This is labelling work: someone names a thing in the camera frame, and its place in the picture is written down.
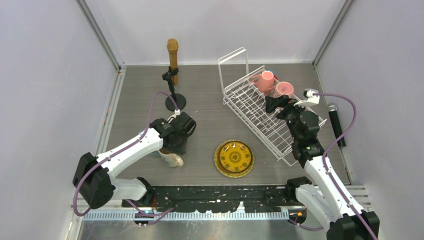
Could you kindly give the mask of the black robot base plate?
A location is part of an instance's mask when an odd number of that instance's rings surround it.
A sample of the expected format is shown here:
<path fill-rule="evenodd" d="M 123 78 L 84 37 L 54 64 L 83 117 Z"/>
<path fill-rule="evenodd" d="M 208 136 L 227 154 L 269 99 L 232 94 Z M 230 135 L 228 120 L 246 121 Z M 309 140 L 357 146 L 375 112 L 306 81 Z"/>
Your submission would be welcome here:
<path fill-rule="evenodd" d="M 153 186 L 147 197 L 131 202 L 138 208 L 153 207 L 159 212 L 173 208 L 176 213 L 233 213 L 239 207 L 247 213 L 274 213 L 305 208 L 286 195 L 283 185 Z"/>

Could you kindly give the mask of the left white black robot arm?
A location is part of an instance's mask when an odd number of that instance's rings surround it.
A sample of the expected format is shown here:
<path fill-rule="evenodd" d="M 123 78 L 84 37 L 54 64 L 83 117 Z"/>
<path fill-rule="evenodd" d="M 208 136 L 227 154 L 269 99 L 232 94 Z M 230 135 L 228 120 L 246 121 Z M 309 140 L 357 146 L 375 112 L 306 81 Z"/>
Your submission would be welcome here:
<path fill-rule="evenodd" d="M 96 156 L 83 154 L 78 162 L 72 184 L 75 186 L 73 206 L 82 196 L 90 210 L 106 205 L 110 200 L 129 200 L 148 207 L 155 190 L 143 177 L 118 178 L 118 175 L 143 157 L 166 149 L 181 156 L 186 152 L 188 138 L 196 129 L 196 121 L 186 112 L 169 119 L 155 119 L 148 127 L 118 147 Z"/>

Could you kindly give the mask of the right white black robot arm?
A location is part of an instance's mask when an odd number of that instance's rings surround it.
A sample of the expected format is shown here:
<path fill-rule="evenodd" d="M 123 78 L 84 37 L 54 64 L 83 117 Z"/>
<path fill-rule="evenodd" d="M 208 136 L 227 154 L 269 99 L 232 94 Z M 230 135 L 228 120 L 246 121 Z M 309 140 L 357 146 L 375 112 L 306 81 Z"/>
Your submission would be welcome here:
<path fill-rule="evenodd" d="M 291 205 L 303 204 L 318 220 L 328 240 L 376 240 L 380 219 L 358 203 L 334 172 L 328 152 L 337 142 L 322 147 L 318 140 L 319 117 L 306 109 L 317 105 L 321 96 L 310 89 L 304 91 L 303 100 L 287 95 L 265 97 L 267 113 L 282 109 L 276 118 L 286 122 L 293 139 L 293 156 L 317 184 L 314 187 L 307 177 L 289 179 L 285 198 Z"/>

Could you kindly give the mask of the cream floral cup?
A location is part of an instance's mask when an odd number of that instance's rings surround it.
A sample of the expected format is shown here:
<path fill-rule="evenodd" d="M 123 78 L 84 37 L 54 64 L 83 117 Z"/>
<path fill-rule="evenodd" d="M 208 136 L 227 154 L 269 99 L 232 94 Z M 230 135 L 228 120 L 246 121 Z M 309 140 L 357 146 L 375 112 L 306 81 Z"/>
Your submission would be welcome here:
<path fill-rule="evenodd" d="M 172 153 L 166 148 L 161 148 L 158 153 L 168 167 L 175 168 L 182 167 L 184 165 L 183 159 L 178 154 Z"/>

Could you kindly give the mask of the blue patterned bowl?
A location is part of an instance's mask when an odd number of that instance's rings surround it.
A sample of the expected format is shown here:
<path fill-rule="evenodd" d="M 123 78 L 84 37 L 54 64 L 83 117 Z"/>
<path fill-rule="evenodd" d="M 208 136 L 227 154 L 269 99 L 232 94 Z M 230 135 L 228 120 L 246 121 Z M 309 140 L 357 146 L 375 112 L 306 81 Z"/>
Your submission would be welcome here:
<path fill-rule="evenodd" d="M 161 154 L 158 151 L 152 152 L 150 156 L 154 158 L 161 158 Z"/>

